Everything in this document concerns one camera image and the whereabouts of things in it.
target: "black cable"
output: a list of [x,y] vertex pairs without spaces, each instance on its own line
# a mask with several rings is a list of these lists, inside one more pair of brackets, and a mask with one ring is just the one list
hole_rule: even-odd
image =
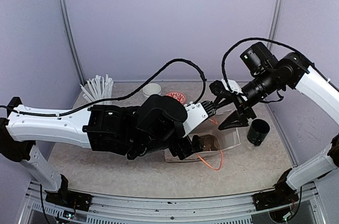
[[43,199],[42,199],[42,185],[41,184],[40,184],[40,200],[41,200],[41,207],[42,207],[42,212],[43,212],[44,218],[46,219],[46,222],[48,224],[51,224],[51,222],[49,222],[47,215],[46,215],[46,212],[44,210]]
[[301,205],[301,195],[302,195],[302,187],[300,187],[300,196],[299,196],[299,203],[298,203],[297,209],[294,212],[294,214],[292,215],[292,217],[287,219],[287,221],[290,221],[291,219],[293,219],[297,215],[299,208],[300,208],[300,205]]
[[156,76],[158,76],[164,69],[166,69],[169,65],[171,65],[172,63],[174,62],[184,62],[190,66],[192,66],[193,68],[195,68],[198,72],[199,72],[199,75],[200,75],[200,78],[202,80],[202,91],[201,91],[201,94],[200,96],[194,101],[194,103],[198,103],[201,98],[203,97],[204,93],[205,93],[205,90],[206,90],[206,78],[205,78],[205,75],[203,73],[203,71],[199,68],[198,65],[196,65],[195,63],[189,61],[189,60],[186,60],[186,59],[182,59],[182,58],[176,58],[176,59],[173,59],[171,61],[169,61],[168,63],[166,63],[160,70],[158,70],[157,72],[155,72],[152,77],[150,77],[149,79],[147,79],[142,85],[140,85],[137,89],[135,89],[133,92],[131,92],[130,94],[127,94],[126,96],[122,96],[122,97],[117,97],[117,98],[103,98],[101,100],[97,100],[97,101],[93,101],[91,103],[87,103],[83,106],[80,106],[76,109],[73,109],[73,110],[70,110],[68,112],[65,112],[65,113],[60,113],[60,114],[40,114],[40,113],[31,113],[31,112],[19,112],[15,109],[12,109],[8,106],[4,106],[4,105],[0,105],[0,108],[5,108],[11,112],[14,112],[14,113],[20,113],[20,114],[25,114],[25,115],[32,115],[32,116],[35,116],[35,117],[64,117],[66,115],[70,115],[70,114],[73,114],[81,109],[85,109],[86,107],[89,107],[91,105],[94,105],[96,103],[100,103],[100,102],[103,102],[103,101],[122,101],[122,100],[126,100],[130,97],[132,97],[133,95],[135,95],[138,91],[140,91],[145,85],[147,85],[149,82],[151,82]]
[[259,101],[261,103],[264,103],[264,104],[269,104],[269,103],[272,103],[272,102],[281,102],[283,99],[284,99],[284,96],[282,96],[279,91],[277,90],[276,91],[276,94],[278,95],[279,99],[278,100],[274,100],[274,101]]
[[289,46],[289,45],[286,45],[284,43],[281,43],[281,42],[278,42],[278,41],[275,41],[275,40],[269,40],[269,39],[266,39],[266,38],[247,38],[247,39],[243,39],[243,40],[240,40],[238,41],[237,43],[235,43],[230,49],[227,50],[227,52],[224,54],[224,56],[222,57],[222,62],[221,62],[221,71],[222,71],[222,76],[224,77],[224,80],[226,81],[226,84],[227,84],[227,87],[229,89],[229,91],[232,93],[233,91],[231,90],[231,87],[228,83],[228,80],[227,80],[227,75],[226,75],[226,70],[225,70],[225,62],[226,62],[226,58],[227,56],[233,51],[233,49],[235,49],[236,47],[238,47],[241,43],[244,43],[246,41],[252,41],[252,40],[259,40],[259,41],[266,41],[266,42],[270,42],[270,43],[273,43],[273,44],[276,44],[276,45],[279,45],[279,46],[283,46],[285,48],[288,48],[290,50],[292,50],[293,52],[299,54],[299,55],[302,55],[302,53],[300,51],[298,51],[297,49]]

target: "beige tabletop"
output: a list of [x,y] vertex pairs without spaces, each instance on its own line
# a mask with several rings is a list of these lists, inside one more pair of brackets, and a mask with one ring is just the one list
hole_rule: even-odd
[[[160,82],[162,92],[181,91],[188,102],[201,92],[201,83]],[[139,83],[119,83],[113,97],[123,96]],[[214,100],[207,88],[202,100]],[[141,105],[142,92],[115,105]],[[74,107],[85,104],[80,96]],[[241,145],[226,150],[224,167],[213,171],[202,162],[167,163],[162,151],[135,160],[113,153],[93,152],[81,147],[55,144],[49,163],[69,180],[69,188],[109,195],[143,198],[200,198],[269,189],[291,167],[290,159],[264,104],[254,106],[258,118],[267,121],[271,131],[259,147],[248,142],[248,128],[239,128]],[[209,163],[219,166],[220,156]]]

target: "black mug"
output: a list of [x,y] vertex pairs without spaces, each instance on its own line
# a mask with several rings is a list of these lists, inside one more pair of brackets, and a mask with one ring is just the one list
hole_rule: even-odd
[[247,139],[255,146],[259,146],[269,132],[270,126],[266,121],[255,119],[248,130]]

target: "electrical wire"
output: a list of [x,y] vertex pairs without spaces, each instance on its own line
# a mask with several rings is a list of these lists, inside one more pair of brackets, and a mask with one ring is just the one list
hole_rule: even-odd
[[[210,120],[212,123],[214,123],[215,125],[218,125],[218,121],[215,117],[213,117],[212,119],[208,119]],[[210,164],[208,164],[208,162],[206,160],[204,160],[204,158],[202,158],[198,153],[195,153],[196,156],[206,165],[208,166],[209,168],[215,170],[215,171],[219,171],[222,169],[222,166],[224,164],[224,153],[222,152],[222,150],[219,150],[220,151],[220,155],[221,155],[221,160],[220,160],[220,165],[218,168],[215,168],[215,167],[212,167]]]
[[278,90],[276,91],[276,94],[278,95],[279,99],[278,100],[274,100],[274,101],[259,101],[261,103],[264,103],[264,104],[269,104],[269,103],[272,103],[272,102],[281,102],[283,99],[284,99],[284,96],[282,96]]
[[101,100],[96,100],[96,101],[93,101],[93,102],[90,102],[90,103],[87,103],[83,106],[80,106],[76,109],[73,109],[73,110],[70,110],[68,112],[65,112],[65,113],[60,113],[60,114],[41,114],[41,113],[31,113],[31,112],[21,112],[21,111],[18,111],[18,110],[15,110],[15,109],[12,109],[8,106],[4,106],[4,105],[0,105],[0,108],[4,108],[4,109],[7,109],[11,112],[14,112],[14,113],[20,113],[20,114],[25,114],[25,115],[32,115],[32,116],[35,116],[35,117],[64,117],[64,116],[67,116],[67,115],[70,115],[70,114],[73,114],[75,112],[78,112],[79,110],[82,110],[82,109],[85,109],[86,107],[89,107],[91,105],[94,105],[94,104],[97,104],[97,103],[100,103],[100,102],[103,102],[103,101],[122,101],[122,100],[126,100],[130,97],[132,97],[133,95],[135,95],[138,91],[140,91],[144,86],[146,86],[149,82],[151,82],[156,76],[158,76],[163,70],[165,70],[169,65],[171,65],[172,63],[174,62],[184,62],[190,66],[192,66],[193,68],[195,68],[199,75],[200,75],[200,78],[202,80],[202,91],[201,91],[201,94],[200,96],[194,101],[194,103],[198,103],[201,98],[203,97],[204,93],[205,93],[205,90],[206,90],[206,78],[205,78],[205,75],[203,73],[203,71],[199,68],[198,65],[196,65],[195,63],[189,61],[189,60],[186,60],[186,59],[182,59],[182,58],[176,58],[176,59],[173,59],[169,62],[167,62],[160,70],[158,70],[157,72],[155,72],[152,77],[150,77],[149,79],[147,79],[144,83],[142,83],[137,89],[135,89],[133,92],[125,95],[125,96],[122,96],[122,97],[117,97],[117,98],[103,98]]
[[224,153],[222,152],[222,150],[219,150],[220,151],[220,155],[221,155],[221,159],[220,159],[220,165],[218,168],[215,168],[215,167],[212,167],[210,164],[208,164],[208,162],[206,160],[204,160],[199,154],[195,153],[197,155],[197,157],[206,165],[208,166],[209,168],[215,170],[215,171],[219,171],[222,169],[222,166],[224,164]]
[[41,200],[41,207],[42,207],[42,212],[43,212],[43,216],[44,218],[46,219],[46,222],[48,224],[51,224],[51,222],[49,222],[48,218],[47,218],[47,215],[46,215],[46,212],[44,210],[44,205],[43,205],[43,198],[42,198],[42,185],[40,184],[40,200]]
[[293,219],[297,215],[299,208],[300,208],[300,205],[301,205],[301,196],[302,196],[302,187],[300,187],[299,203],[298,203],[297,209],[294,212],[294,214],[289,219],[287,219],[287,221],[290,221],[291,219]]
[[225,69],[225,63],[226,63],[226,58],[228,57],[228,55],[236,48],[238,47],[241,43],[244,43],[244,42],[247,42],[247,41],[252,41],[252,40],[258,40],[258,41],[266,41],[266,42],[270,42],[270,43],[273,43],[273,44],[276,44],[276,45],[279,45],[279,46],[283,46],[285,48],[288,48],[290,50],[292,50],[293,52],[299,54],[299,55],[302,55],[302,53],[300,51],[298,51],[297,49],[289,46],[289,45],[286,45],[284,43],[281,43],[281,42],[278,42],[278,41],[275,41],[275,40],[270,40],[270,39],[266,39],[266,38],[257,38],[257,37],[254,37],[254,38],[247,38],[247,39],[243,39],[243,40],[240,40],[238,41],[237,43],[235,43],[230,49],[227,50],[227,52],[224,54],[224,56],[222,57],[222,61],[221,61],[221,71],[222,71],[222,76],[224,77],[224,80],[226,81],[226,84],[227,84],[227,87],[228,89],[230,90],[231,93],[233,93],[233,90],[231,90],[231,87],[229,85],[229,82],[227,80],[227,75],[226,75],[226,69]]

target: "small black object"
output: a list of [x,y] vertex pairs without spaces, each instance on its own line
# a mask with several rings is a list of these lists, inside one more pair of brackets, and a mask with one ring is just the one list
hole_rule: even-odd
[[66,211],[66,210],[63,212],[63,217],[66,218],[66,219],[69,219],[69,220],[73,220],[74,215],[75,215],[74,212],[70,212],[70,211]]
[[61,186],[58,192],[46,192],[46,202],[60,205],[75,210],[88,212],[92,202],[92,196],[87,193],[70,191],[68,180],[61,175]]
[[189,136],[177,138],[168,149],[173,157],[177,156],[180,160],[183,160],[194,153],[203,151],[203,140],[196,135],[192,138],[192,141]]
[[[13,97],[7,106],[10,107],[11,109],[14,109],[15,107],[17,107],[21,104],[22,104],[22,102],[21,102],[21,99],[19,97]],[[11,112],[12,111],[7,109],[7,117],[10,116]]]
[[252,199],[254,201],[255,209],[257,211],[262,211],[290,204],[292,203],[292,200],[298,201],[299,197],[297,193],[293,193],[282,198],[277,195],[276,190],[272,190],[256,193],[252,196]]
[[291,212],[290,207],[285,207],[278,210],[270,211],[269,214],[271,219],[276,223],[286,223],[286,221],[284,220],[284,216],[289,212]]
[[270,126],[266,121],[255,119],[248,130],[247,139],[255,146],[259,146],[269,132]]
[[13,162],[30,160],[30,151],[35,141],[14,141],[7,130],[9,120],[0,118],[0,154]]
[[332,147],[327,155],[329,155],[334,164],[339,167],[339,134],[332,139]]

